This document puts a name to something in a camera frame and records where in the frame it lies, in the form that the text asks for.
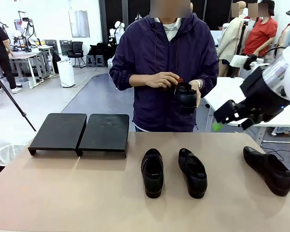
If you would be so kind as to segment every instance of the stool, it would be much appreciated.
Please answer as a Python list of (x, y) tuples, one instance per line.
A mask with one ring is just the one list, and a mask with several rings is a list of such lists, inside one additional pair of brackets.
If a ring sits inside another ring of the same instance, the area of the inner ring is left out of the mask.
[(104, 58), (102, 55), (96, 55), (96, 67), (105, 67)]
[(92, 68), (94, 68), (95, 66), (96, 66), (96, 64), (95, 64), (95, 57), (94, 56), (86, 56), (87, 57), (87, 64), (86, 64), (86, 67), (92, 67)]

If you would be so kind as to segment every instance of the jacket hood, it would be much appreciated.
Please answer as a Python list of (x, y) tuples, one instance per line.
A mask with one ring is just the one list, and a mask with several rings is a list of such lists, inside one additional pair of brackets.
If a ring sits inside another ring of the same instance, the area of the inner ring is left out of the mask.
[[(145, 19), (151, 28), (154, 28), (155, 24), (159, 24), (158, 22), (155, 22), (155, 19), (151, 18), (150, 15), (147, 15)], [(185, 33), (191, 30), (193, 26), (196, 25), (199, 21), (200, 19), (197, 17), (195, 13), (190, 13), (190, 17), (182, 18), (178, 33)]]

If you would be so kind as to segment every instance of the red t-shirt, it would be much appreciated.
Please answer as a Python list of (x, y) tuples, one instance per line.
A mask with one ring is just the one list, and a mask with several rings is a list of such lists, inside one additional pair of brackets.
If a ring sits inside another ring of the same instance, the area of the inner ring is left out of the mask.
[[(262, 21), (259, 20), (248, 35), (245, 49), (243, 51), (243, 53), (246, 55), (253, 54), (266, 41), (276, 36), (278, 25), (275, 20), (269, 18), (266, 23), (261, 24), (261, 22)], [(269, 47), (266, 47), (265, 49), (261, 50), (259, 52), (259, 56), (263, 56), (268, 51), (268, 49)]]

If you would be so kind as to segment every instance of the hooded jacket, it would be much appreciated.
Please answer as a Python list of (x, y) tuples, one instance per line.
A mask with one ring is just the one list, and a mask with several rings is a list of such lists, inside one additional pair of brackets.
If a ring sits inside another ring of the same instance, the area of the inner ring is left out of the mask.
[[(182, 18), (169, 42), (163, 24), (147, 16), (132, 23), (120, 39), (110, 76), (119, 90), (131, 87), (133, 74), (173, 72), (184, 82), (203, 80), (204, 97), (217, 83), (218, 58), (208, 26), (195, 13)], [(196, 112), (183, 113), (174, 93), (163, 88), (134, 88), (134, 123), (147, 131), (189, 132)]]

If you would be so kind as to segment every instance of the hand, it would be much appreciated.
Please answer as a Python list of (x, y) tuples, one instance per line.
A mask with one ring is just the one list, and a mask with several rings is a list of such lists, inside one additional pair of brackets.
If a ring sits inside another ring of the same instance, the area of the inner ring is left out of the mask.
[(200, 103), (201, 103), (201, 92), (199, 90), (199, 83), (196, 80), (190, 81), (189, 84), (191, 85), (191, 88), (194, 89), (195, 91), (197, 91), (197, 102), (196, 102), (196, 106), (197, 108), (199, 107)]
[(8, 51), (9, 54), (11, 54), (12, 57), (14, 57), (14, 52), (12, 50)]
[(253, 54), (259, 57), (259, 50), (256, 50)]
[(172, 87), (172, 84), (178, 85), (179, 76), (172, 72), (160, 72), (154, 75), (148, 75), (145, 79), (145, 85), (153, 88)]

